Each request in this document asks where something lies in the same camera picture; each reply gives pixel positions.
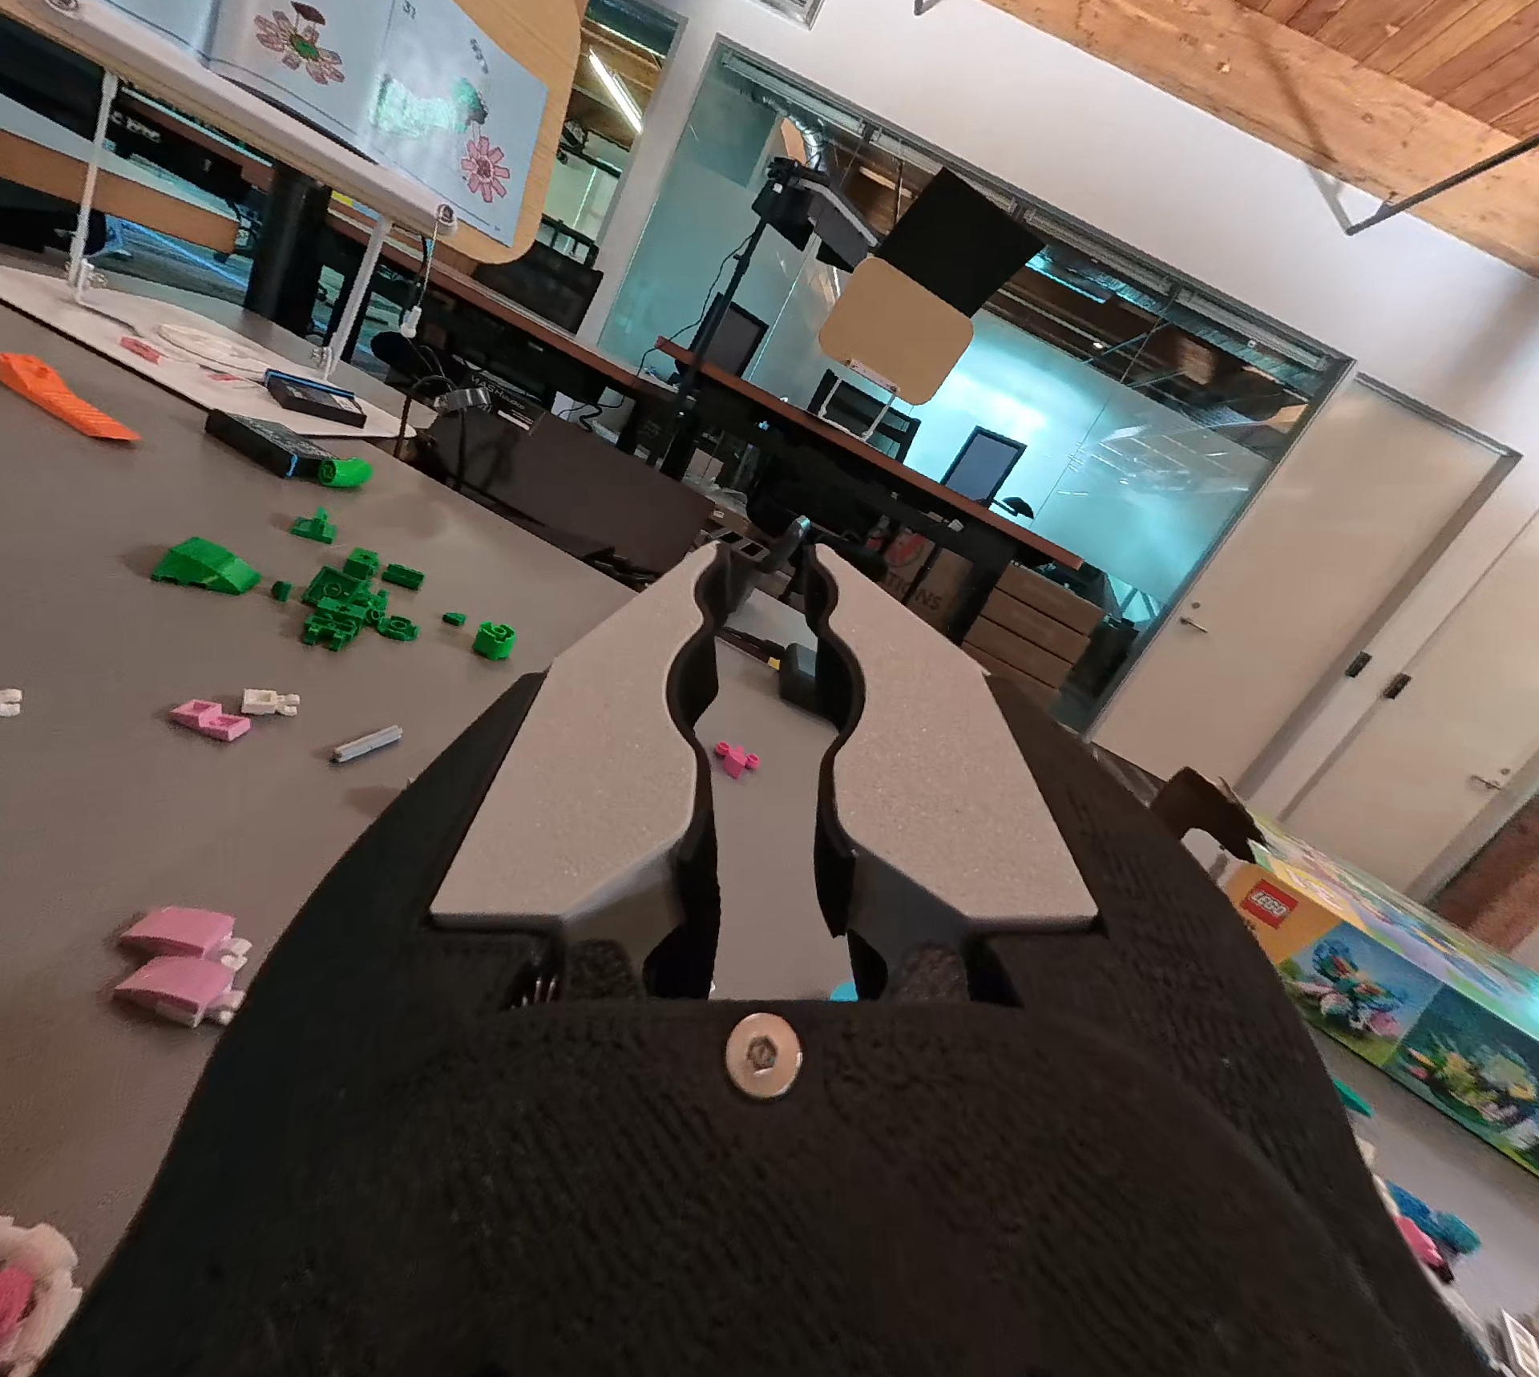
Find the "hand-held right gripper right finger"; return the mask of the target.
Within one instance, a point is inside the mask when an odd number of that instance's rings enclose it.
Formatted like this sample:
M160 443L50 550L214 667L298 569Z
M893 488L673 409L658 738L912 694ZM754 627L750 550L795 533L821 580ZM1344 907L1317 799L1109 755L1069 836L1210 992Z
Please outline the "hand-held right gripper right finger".
M995 935L1099 928L1075 855L970 655L912 620L833 547L809 550L817 712L811 879L859 1002L917 952L962 972Z

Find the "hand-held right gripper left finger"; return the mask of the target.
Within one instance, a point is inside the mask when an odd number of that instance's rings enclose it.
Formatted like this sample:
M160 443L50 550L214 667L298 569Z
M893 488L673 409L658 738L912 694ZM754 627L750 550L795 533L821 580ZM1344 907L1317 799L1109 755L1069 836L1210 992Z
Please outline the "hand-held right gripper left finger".
M433 896L437 928L607 943L650 996L710 1002L720 887L698 719L726 588L726 547L698 547L548 662Z

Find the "white pink brick flower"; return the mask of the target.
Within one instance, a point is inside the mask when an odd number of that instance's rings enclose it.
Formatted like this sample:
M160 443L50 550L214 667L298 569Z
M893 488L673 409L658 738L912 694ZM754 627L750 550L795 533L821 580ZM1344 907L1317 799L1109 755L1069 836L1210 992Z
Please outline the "white pink brick flower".
M81 1303L78 1250L50 1228L0 1217L0 1375L30 1377Z

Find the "grey desk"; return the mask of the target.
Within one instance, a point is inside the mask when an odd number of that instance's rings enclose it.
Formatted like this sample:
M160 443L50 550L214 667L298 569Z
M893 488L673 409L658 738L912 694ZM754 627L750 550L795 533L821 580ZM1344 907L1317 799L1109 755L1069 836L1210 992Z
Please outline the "grey desk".
M1088 930L833 1006L437 928L533 690L635 590L377 457L344 524L518 649L314 655L270 595L152 580L194 533L310 577L305 490L38 320L3 345L147 433L3 394L3 1213L85 1284L43 1375L1481 1375L1238 914L1026 694L988 676ZM252 687L298 712L167 722ZM821 917L809 738L737 862ZM228 1028L113 1002L165 907L252 943Z

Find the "wooden neighbouring desk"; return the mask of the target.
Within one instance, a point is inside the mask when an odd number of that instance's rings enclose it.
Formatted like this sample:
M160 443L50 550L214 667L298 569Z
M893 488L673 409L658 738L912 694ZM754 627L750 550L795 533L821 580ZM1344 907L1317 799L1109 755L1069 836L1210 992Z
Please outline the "wooden neighbouring desk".
M0 18L3 51L3 181L43 194L73 234L78 194L100 113L100 68L70 48L46 40L19 18ZM94 181L94 213L152 234L152 260L184 260L194 294L244 302L256 238L274 191L274 163L194 128L167 107L118 92L108 113L108 153ZM457 271L457 256L437 245L421 302L417 345L447 362L488 370L529 399L567 394L575 403L643 399L663 403L668 385L607 362L560 323L498 294L505 267Z

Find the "black power adapter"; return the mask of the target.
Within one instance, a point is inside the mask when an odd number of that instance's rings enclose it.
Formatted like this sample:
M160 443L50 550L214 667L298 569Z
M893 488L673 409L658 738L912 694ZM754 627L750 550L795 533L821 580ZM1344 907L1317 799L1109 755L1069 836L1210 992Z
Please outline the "black power adapter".
M837 719L843 708L837 655L821 655L821 645L792 641L778 662L778 694L792 708Z

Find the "computer monitor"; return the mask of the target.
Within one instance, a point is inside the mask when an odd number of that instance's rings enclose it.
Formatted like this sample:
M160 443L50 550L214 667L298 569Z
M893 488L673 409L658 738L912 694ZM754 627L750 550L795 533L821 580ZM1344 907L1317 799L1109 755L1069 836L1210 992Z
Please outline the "computer monitor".
M691 355L702 355L710 370L744 378L766 332L771 328L758 313L716 292L691 341Z
M988 428L970 428L958 445L952 463L943 467L938 488L970 507L995 507L1012 467L1023 463L1026 443Z

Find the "glass partition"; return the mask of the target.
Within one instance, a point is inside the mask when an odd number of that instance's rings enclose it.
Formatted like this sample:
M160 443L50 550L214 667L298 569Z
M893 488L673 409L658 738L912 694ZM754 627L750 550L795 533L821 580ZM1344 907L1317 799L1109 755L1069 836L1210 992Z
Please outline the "glass partition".
M598 345L668 385L758 226L771 161L802 152L870 234L890 234L947 167L1039 238L1039 249L970 313L970 345L926 403L909 467L938 483L977 428L1023 445L995 513L1082 558L1051 569L1104 620L1075 659L1070 729L1104 712L1154 627L1222 547L1344 360L1273 332L1191 277L1121 249L988 174L795 81L716 40L691 99L642 245Z

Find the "white door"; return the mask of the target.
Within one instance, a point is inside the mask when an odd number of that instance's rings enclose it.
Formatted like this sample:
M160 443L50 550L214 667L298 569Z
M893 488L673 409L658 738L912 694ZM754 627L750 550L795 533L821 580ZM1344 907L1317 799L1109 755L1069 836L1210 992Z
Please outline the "white door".
M1414 896L1536 758L1539 524L1460 595L1290 805L1284 832Z
M1255 795L1374 634L1521 463L1353 375L1168 603L1088 744Z

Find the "group of green bricks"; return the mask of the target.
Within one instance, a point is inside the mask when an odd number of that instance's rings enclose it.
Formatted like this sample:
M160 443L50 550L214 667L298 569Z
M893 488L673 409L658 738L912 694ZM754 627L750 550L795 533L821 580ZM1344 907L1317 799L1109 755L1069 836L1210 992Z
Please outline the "group of green bricks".
M310 577L270 577L236 550L187 536L165 550L165 558L152 569L152 580L234 602L270 595L279 609L289 609L298 645L332 655L359 645L365 638L395 645L429 638L429 624L404 609L404 602L429 588L429 572L382 558L369 547L344 553L327 550Z

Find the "pink petal brick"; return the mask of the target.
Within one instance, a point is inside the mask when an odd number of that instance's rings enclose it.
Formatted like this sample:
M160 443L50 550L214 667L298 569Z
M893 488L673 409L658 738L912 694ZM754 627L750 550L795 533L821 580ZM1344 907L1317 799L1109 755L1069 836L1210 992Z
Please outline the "pink petal brick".
M135 1006L179 1028L228 1028L244 1006L236 972L219 960L160 954L113 987L113 1002Z
M219 910L165 907L118 930L118 944L147 960L199 960L240 968L252 943L236 935L236 917Z

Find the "black box blue trim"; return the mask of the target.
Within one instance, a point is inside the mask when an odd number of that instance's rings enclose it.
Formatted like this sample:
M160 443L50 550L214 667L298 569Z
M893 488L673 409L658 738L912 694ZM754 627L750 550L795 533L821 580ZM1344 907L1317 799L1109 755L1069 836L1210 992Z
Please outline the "black box blue trim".
M240 417L240 412L228 412L228 409L206 412L206 435L214 435L219 445L236 449L240 459L252 459L265 471L279 471L286 483L319 483L322 463L336 459L332 449L322 449L319 443L310 443L310 435L298 435L281 423Z
M340 392L340 385L322 385L322 382L270 370L265 375L265 392L286 412L322 417L322 423L336 423L336 428L369 428L369 409L349 392Z

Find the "colourful toy brick box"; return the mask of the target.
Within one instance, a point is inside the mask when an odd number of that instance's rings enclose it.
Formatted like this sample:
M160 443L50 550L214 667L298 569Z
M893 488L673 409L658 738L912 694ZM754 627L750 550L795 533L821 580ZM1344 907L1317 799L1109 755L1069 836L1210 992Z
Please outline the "colourful toy brick box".
M1219 841L1214 884L1309 1028L1539 1175L1539 983L1527 963L1248 812L1193 769L1168 777L1151 809L1174 841Z

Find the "black panel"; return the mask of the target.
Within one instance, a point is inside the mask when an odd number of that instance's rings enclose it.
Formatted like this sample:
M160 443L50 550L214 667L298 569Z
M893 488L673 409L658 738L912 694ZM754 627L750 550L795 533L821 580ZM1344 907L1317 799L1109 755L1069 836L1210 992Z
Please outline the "black panel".
M962 174L938 167L870 260L977 320L1045 245L1045 234L997 210Z

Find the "orange brick separator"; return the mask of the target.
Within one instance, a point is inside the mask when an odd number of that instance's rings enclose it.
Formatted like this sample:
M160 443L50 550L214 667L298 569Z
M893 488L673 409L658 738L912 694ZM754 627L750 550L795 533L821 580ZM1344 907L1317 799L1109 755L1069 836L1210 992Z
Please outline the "orange brick separator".
M78 435L108 443L108 445L135 445L140 435L108 417L105 409L85 403L70 382L38 355L0 355L0 385L10 385L19 399L38 403L43 412L61 417Z

